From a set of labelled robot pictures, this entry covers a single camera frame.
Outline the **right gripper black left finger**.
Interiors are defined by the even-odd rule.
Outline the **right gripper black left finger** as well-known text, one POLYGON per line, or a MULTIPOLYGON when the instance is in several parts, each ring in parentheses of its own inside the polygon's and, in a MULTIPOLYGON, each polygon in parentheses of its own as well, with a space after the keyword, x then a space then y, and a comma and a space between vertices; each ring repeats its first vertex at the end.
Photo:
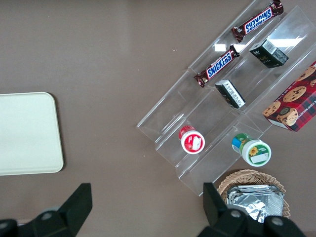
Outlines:
POLYGON ((82 183, 57 209, 18 227, 20 237, 75 237, 92 210, 90 183, 82 183))

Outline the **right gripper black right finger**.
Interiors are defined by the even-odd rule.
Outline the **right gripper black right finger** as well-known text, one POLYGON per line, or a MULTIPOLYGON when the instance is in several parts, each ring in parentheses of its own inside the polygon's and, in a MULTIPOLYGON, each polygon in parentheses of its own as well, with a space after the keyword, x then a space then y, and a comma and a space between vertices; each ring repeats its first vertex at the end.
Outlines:
POLYGON ((209 225, 200 237, 246 237, 247 215, 241 210, 229 209, 213 183, 203 184, 203 209, 209 225))

